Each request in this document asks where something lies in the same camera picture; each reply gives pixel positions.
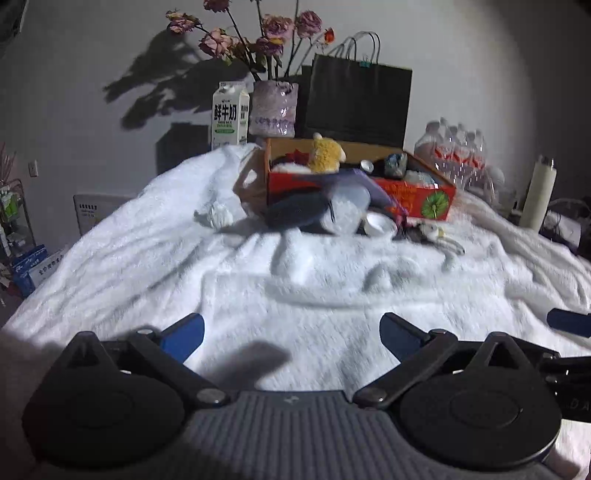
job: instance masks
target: white plastic container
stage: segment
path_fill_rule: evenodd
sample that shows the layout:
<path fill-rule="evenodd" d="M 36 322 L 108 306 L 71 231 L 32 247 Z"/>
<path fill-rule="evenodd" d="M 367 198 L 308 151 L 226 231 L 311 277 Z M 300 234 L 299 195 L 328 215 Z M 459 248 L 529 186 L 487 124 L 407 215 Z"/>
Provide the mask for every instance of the white plastic container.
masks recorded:
<path fill-rule="evenodd" d="M 554 168 L 554 159 L 541 155 L 534 167 L 530 189 L 519 220 L 520 227 L 531 228 L 536 232 L 540 231 L 548 210 L 555 181 L 556 168 Z"/>
<path fill-rule="evenodd" d="M 371 201 L 368 189 L 357 183 L 338 183 L 329 199 L 332 207 L 320 219 L 320 225 L 334 235 L 353 235 Z"/>
<path fill-rule="evenodd" d="M 367 212 L 363 220 L 363 230 L 367 236 L 391 240 L 398 233 L 394 220 L 378 212 Z"/>

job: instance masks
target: screw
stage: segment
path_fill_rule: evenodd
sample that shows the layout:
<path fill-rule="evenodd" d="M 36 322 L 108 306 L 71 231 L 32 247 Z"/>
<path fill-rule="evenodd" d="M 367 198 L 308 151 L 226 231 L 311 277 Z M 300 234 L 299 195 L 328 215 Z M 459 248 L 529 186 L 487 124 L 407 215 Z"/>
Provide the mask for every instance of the screw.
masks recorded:
<path fill-rule="evenodd" d="M 197 393 L 197 399 L 205 405 L 219 405 L 226 400 L 226 394 L 217 388 L 204 388 Z"/>
<path fill-rule="evenodd" d="M 381 388 L 365 387 L 358 394 L 358 397 L 367 403 L 382 403 L 388 394 Z"/>

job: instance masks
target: wall switch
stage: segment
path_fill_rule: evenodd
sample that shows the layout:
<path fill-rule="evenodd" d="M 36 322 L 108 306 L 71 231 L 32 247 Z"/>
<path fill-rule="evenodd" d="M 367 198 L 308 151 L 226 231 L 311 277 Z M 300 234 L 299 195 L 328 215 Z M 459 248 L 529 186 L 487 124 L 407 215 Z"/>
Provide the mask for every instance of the wall switch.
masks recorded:
<path fill-rule="evenodd" d="M 29 176 L 38 177 L 39 169 L 37 168 L 37 160 L 29 162 Z"/>

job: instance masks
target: electrical outlet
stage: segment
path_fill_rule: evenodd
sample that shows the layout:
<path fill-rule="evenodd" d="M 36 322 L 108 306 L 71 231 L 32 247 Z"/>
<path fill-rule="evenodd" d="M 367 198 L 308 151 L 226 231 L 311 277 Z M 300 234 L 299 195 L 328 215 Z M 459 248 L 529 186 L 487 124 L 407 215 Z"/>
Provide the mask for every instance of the electrical outlet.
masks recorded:
<path fill-rule="evenodd" d="M 38 177 L 39 176 L 39 167 L 37 165 L 37 160 L 29 162 L 29 176 L 30 177 Z"/>
<path fill-rule="evenodd" d="M 131 197 L 102 193 L 74 195 L 74 206 L 80 234 L 84 235 L 90 231 L 102 219 L 107 218 L 129 200 L 131 200 Z"/>

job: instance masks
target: yellow plush toy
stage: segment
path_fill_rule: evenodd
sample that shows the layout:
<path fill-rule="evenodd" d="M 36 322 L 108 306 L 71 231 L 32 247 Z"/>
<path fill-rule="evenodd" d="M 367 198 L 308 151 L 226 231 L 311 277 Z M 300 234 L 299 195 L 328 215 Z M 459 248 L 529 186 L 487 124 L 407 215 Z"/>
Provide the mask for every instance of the yellow plush toy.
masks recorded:
<path fill-rule="evenodd" d="M 334 173 L 339 171 L 341 162 L 347 157 L 343 148 L 332 138 L 322 138 L 314 134 L 314 148 L 310 153 L 308 167 L 312 173 Z"/>

